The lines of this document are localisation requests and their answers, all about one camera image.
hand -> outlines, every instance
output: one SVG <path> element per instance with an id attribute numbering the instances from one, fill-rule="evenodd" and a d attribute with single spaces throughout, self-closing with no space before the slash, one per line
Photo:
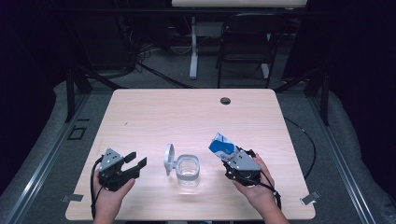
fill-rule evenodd
<path id="1" fill-rule="evenodd" d="M 99 190 L 100 193 L 95 204 L 96 215 L 93 223 L 113 223 L 120 211 L 122 199 L 133 186 L 134 179 L 130 179 L 117 191 L 102 189 L 102 185 L 99 183 L 99 171 L 96 170 L 93 177 L 93 190 L 95 195 L 98 194 Z"/>
<path id="2" fill-rule="evenodd" d="M 261 182 L 267 186 L 272 185 L 275 187 L 275 181 L 271 177 L 270 171 L 258 153 L 256 153 L 256 157 L 254 157 L 253 160 L 262 170 L 262 173 L 260 173 Z M 260 213 L 265 223 L 289 223 L 277 207 L 274 193 L 271 190 L 260 185 L 245 187 L 236 181 L 233 181 L 233 184 L 242 194 L 245 195 L 245 197 L 247 197 L 247 200 Z"/>

blue packet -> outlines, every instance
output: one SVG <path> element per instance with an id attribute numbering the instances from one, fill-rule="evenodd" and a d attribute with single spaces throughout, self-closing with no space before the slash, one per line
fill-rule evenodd
<path id="1" fill-rule="evenodd" d="M 216 134 L 209 149 L 222 161 L 230 161 L 238 152 L 236 146 L 221 133 Z"/>

light wood tabletop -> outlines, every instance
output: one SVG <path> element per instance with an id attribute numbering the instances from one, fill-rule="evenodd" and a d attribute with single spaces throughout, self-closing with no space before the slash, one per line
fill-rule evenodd
<path id="1" fill-rule="evenodd" d="M 306 0 L 172 0 L 173 7 L 305 7 Z"/>
<path id="2" fill-rule="evenodd" d="M 231 103 L 224 105 L 220 99 Z M 134 187 L 123 200 L 121 220 L 248 220 L 261 219 L 228 179 L 221 160 L 208 146 L 221 133 L 243 149 L 253 149 L 266 162 L 282 196 L 288 219 L 315 216 L 312 204 L 303 205 L 307 186 L 297 160 L 276 95 L 271 90 L 194 89 L 114 91 L 102 124 L 83 167 L 66 217 L 92 220 L 90 176 L 94 162 L 108 147 L 122 156 L 136 151 L 135 160 L 122 170 L 148 158 Z M 167 144 L 182 154 L 198 157 L 199 185 L 183 189 L 175 170 L 163 165 Z"/>

